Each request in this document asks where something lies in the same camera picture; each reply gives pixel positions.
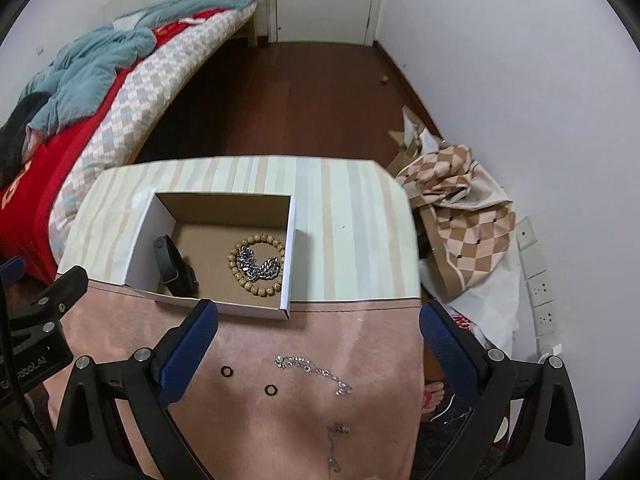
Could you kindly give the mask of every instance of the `foot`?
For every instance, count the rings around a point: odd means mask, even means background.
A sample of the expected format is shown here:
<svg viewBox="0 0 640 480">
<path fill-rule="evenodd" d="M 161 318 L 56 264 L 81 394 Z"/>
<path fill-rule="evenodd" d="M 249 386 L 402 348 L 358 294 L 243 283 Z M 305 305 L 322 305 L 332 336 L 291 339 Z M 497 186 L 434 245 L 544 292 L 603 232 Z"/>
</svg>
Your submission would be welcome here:
<svg viewBox="0 0 640 480">
<path fill-rule="evenodd" d="M 442 383 L 430 383 L 425 384 L 424 393 L 422 394 L 422 418 L 424 420 L 430 420 L 431 413 L 433 413 L 438 404 L 442 402 L 444 398 L 444 384 Z"/>
</svg>

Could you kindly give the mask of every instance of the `open box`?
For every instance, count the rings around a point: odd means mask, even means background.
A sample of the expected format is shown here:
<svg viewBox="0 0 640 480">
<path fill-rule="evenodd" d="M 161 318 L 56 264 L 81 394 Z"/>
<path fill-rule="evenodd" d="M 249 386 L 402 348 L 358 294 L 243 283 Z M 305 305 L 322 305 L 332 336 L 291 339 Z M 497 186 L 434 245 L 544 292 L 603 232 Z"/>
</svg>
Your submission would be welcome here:
<svg viewBox="0 0 640 480">
<path fill-rule="evenodd" d="M 201 298 L 214 301 L 218 311 L 238 316 L 289 318 L 289 295 L 295 239 L 295 198 L 247 193 L 162 192 L 151 196 L 127 255 L 124 285 L 161 303 L 193 307 Z M 170 235 L 196 274 L 196 298 L 177 298 L 161 283 L 153 242 Z M 261 298 L 239 285 L 228 256 L 236 244 L 256 234 L 272 235 L 285 246 L 282 291 Z M 270 244 L 254 244 L 257 264 L 280 256 Z M 258 281 L 268 287 L 274 282 Z"/>
</svg>

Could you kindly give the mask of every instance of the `blue gripper pad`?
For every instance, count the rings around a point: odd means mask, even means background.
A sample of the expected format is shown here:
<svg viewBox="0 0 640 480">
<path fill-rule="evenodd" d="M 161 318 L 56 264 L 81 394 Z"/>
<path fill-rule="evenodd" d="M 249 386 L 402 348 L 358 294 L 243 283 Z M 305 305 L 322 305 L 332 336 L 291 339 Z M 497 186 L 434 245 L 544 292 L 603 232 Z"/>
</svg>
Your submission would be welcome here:
<svg viewBox="0 0 640 480">
<path fill-rule="evenodd" d="M 21 277 L 24 276 L 24 261 L 20 256 L 14 256 L 8 262 L 0 266 L 0 278 L 4 283 L 4 288 L 9 288 Z"/>
<path fill-rule="evenodd" d="M 200 300 L 181 325 L 170 329 L 156 345 L 154 365 L 159 365 L 156 381 L 162 407 L 182 398 L 217 330 L 216 304 Z"/>
<path fill-rule="evenodd" d="M 475 406 L 481 396 L 478 371 L 430 302 L 425 303 L 420 310 L 420 332 L 433 351 L 453 392 Z"/>
</svg>

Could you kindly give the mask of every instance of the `electrical socket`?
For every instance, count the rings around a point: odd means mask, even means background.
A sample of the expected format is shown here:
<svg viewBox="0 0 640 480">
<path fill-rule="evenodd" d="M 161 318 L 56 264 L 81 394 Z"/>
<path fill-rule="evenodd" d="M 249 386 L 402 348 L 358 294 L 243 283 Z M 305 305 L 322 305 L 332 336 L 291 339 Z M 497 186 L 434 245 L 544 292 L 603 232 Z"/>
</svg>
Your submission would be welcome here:
<svg viewBox="0 0 640 480">
<path fill-rule="evenodd" d="M 546 270 L 545 255 L 542 254 L 540 242 L 534 242 L 520 253 L 522 273 L 526 280 Z"/>
<path fill-rule="evenodd" d="M 518 241 L 520 250 L 538 241 L 528 216 L 525 216 L 516 224 L 516 240 Z"/>
<path fill-rule="evenodd" d="M 536 344 L 538 346 L 538 356 L 554 354 L 554 348 L 562 346 L 562 337 L 559 332 L 552 332 L 538 336 L 536 338 Z"/>
<path fill-rule="evenodd" d="M 555 299 L 546 270 L 529 278 L 527 280 L 527 289 L 529 291 L 531 306 L 539 306 Z"/>
<path fill-rule="evenodd" d="M 547 335 L 557 332 L 559 328 L 558 310 L 551 301 L 533 309 L 533 323 L 536 335 Z"/>
</svg>

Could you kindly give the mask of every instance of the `striped fabric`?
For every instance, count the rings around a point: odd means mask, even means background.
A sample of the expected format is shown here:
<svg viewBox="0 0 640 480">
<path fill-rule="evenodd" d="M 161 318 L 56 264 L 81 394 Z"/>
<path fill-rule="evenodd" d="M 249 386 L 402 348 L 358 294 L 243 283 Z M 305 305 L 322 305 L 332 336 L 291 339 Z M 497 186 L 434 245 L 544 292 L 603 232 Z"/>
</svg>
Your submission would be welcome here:
<svg viewBox="0 0 640 480">
<path fill-rule="evenodd" d="M 407 197 L 370 160 L 240 156 L 105 171 L 79 209 L 58 272 L 80 265 L 91 279 L 121 283 L 127 249 L 156 191 L 295 196 L 292 301 L 420 297 Z"/>
<path fill-rule="evenodd" d="M 98 176 L 122 166 L 199 67 L 255 12 L 256 3 L 189 27 L 127 75 L 106 117 L 67 175 L 49 215 L 49 245 L 60 262 L 82 200 Z"/>
</svg>

